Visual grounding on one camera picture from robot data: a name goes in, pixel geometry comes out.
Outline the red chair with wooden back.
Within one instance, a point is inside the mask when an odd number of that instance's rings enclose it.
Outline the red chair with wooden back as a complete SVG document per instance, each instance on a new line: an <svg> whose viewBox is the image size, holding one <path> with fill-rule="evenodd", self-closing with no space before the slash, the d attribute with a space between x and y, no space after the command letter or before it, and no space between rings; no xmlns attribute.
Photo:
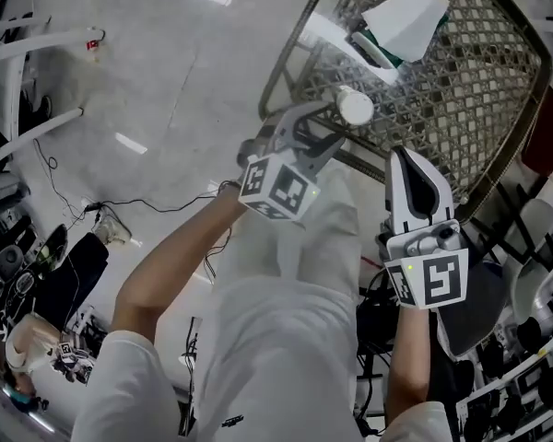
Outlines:
<svg viewBox="0 0 553 442"><path fill-rule="evenodd" d="M553 172L553 88L549 87L522 150L522 162L541 177Z"/></svg>

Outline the person's right forearm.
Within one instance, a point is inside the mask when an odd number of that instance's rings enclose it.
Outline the person's right forearm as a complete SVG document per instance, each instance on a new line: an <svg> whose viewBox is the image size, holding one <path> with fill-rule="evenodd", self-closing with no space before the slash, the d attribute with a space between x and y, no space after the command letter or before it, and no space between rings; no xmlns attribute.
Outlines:
<svg viewBox="0 0 553 442"><path fill-rule="evenodd" d="M428 397L429 379L429 311L401 308L388 378L388 415L397 416L424 402Z"/></svg>

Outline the white shelving unit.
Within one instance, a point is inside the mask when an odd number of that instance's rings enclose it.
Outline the white shelving unit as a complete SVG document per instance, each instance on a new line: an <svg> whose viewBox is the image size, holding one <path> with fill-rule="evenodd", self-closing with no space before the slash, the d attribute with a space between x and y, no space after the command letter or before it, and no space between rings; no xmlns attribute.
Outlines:
<svg viewBox="0 0 553 442"><path fill-rule="evenodd" d="M488 344L502 350L497 378L481 358ZM518 268L509 306L468 357L476 379L455 405L459 442L553 442L553 259Z"/></svg>

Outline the gray chair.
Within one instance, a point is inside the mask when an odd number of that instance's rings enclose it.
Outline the gray chair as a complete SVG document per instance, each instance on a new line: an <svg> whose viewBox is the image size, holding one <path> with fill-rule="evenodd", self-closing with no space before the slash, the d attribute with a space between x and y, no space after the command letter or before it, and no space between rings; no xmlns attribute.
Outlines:
<svg viewBox="0 0 553 442"><path fill-rule="evenodd" d="M460 236L469 252L466 298L439 309L448 353L453 357L465 355L493 332L509 295L501 265L485 260L464 229Z"/></svg>

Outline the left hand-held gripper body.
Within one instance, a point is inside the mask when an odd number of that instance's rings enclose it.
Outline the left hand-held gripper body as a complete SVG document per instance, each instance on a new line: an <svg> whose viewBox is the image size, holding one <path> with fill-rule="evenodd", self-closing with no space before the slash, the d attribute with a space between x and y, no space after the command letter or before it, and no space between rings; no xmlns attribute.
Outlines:
<svg viewBox="0 0 553 442"><path fill-rule="evenodd" d="M301 220L318 198L317 173L302 173L297 167L301 148L291 148L280 138L283 113L266 120L255 138L241 143L237 155L243 169L239 201L272 221ZM310 143L299 136L305 148Z"/></svg>

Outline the person's white trousers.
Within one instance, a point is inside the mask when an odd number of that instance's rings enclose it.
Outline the person's white trousers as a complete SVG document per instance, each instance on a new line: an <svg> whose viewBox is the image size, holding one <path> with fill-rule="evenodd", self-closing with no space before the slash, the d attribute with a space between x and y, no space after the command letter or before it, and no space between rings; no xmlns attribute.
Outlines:
<svg viewBox="0 0 553 442"><path fill-rule="evenodd" d="M352 183L348 167L329 161L318 175L321 193L298 225L245 209L219 260L213 290L274 277L319 285L356 301L361 243Z"/></svg>

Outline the white plastic cup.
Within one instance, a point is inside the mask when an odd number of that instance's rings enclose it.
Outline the white plastic cup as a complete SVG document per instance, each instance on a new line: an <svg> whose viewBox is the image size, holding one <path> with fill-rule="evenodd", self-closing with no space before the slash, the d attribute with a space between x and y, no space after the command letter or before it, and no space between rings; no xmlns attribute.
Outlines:
<svg viewBox="0 0 553 442"><path fill-rule="evenodd" d="M371 121L374 113L371 99L349 86L341 86L337 90L335 103L344 121L350 125L365 125Z"/></svg>

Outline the white power strip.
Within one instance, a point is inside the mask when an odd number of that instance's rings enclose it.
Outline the white power strip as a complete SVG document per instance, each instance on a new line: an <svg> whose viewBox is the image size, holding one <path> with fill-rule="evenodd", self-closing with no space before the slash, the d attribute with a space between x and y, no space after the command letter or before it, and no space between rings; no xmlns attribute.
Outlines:
<svg viewBox="0 0 553 442"><path fill-rule="evenodd" d="M104 216L92 229L92 233L105 246L124 245L131 238L131 232L112 216Z"/></svg>

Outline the person's left forearm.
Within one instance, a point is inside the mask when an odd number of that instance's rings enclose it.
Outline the person's left forearm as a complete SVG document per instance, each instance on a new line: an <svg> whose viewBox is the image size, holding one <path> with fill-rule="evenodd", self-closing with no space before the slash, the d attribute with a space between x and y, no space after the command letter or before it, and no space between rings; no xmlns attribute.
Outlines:
<svg viewBox="0 0 553 442"><path fill-rule="evenodd" d="M112 330L135 332L153 342L160 317L199 264L245 212L233 183L168 235L132 271L115 300Z"/></svg>

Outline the metal mesh basket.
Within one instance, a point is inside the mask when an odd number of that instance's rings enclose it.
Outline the metal mesh basket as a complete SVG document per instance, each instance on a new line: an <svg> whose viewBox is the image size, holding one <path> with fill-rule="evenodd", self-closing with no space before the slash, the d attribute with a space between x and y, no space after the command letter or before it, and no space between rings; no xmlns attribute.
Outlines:
<svg viewBox="0 0 553 442"><path fill-rule="evenodd" d="M373 119L353 128L334 110L312 116L306 133L344 134L340 162L383 180L397 145L427 158L449 182L455 214L469 220L488 199L533 129L547 93L552 60L512 0L448 0L448 19L423 58L401 64L392 84L310 32L324 16L342 30L383 0L309 0L279 55L259 101L266 118L292 104L325 99L337 87L368 95Z"/></svg>

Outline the group of black bags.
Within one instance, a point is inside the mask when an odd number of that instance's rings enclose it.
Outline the group of black bags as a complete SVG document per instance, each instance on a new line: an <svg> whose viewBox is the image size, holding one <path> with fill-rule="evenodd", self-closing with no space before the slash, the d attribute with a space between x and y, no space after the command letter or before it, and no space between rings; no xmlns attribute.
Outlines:
<svg viewBox="0 0 553 442"><path fill-rule="evenodd" d="M553 325L553 293L547 316ZM553 328L530 317L514 338L521 353L510 360L495 335L478 348L488 384L455 404L459 442L553 442Z"/></svg>

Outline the black backpack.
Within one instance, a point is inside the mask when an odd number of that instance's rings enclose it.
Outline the black backpack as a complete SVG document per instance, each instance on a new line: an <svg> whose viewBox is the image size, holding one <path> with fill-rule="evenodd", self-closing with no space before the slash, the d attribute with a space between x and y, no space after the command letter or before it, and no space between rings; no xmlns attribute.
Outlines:
<svg viewBox="0 0 553 442"><path fill-rule="evenodd" d="M108 258L107 247L94 233L87 233L60 266L45 275L35 313L62 331L100 280Z"/></svg>

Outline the white table with black lines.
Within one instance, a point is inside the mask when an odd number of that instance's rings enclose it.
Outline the white table with black lines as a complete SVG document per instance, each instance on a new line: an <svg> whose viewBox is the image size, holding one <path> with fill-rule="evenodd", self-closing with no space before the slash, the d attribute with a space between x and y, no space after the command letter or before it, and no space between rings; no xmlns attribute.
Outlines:
<svg viewBox="0 0 553 442"><path fill-rule="evenodd" d="M0 21L0 32L47 25L49 18L25 17ZM103 41L106 32L102 29L73 29L64 32L45 33L30 36L19 41L0 41L0 161L12 155L25 144L49 133L54 128L83 115L80 107L56 115L47 122L34 127L24 134L18 133L19 94L23 82L23 69L26 57L31 52L57 46Z"/></svg>

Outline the person's white shirt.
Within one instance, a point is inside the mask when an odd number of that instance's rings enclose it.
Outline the person's white shirt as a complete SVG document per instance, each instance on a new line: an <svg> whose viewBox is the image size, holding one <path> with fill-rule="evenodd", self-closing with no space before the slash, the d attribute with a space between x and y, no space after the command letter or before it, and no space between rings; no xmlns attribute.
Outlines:
<svg viewBox="0 0 553 442"><path fill-rule="evenodd" d="M188 442L364 442L356 353L350 297L270 277L220 285L200 327ZM180 442L179 424L153 343L111 332L72 442Z"/></svg>

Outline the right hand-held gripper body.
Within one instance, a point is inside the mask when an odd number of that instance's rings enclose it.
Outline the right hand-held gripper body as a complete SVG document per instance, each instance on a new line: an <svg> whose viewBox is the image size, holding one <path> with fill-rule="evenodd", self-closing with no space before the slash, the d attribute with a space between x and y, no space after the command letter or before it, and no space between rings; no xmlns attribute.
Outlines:
<svg viewBox="0 0 553 442"><path fill-rule="evenodd" d="M457 220L402 234L385 221L377 242L401 306L439 308L465 300L469 253L461 245Z"/></svg>

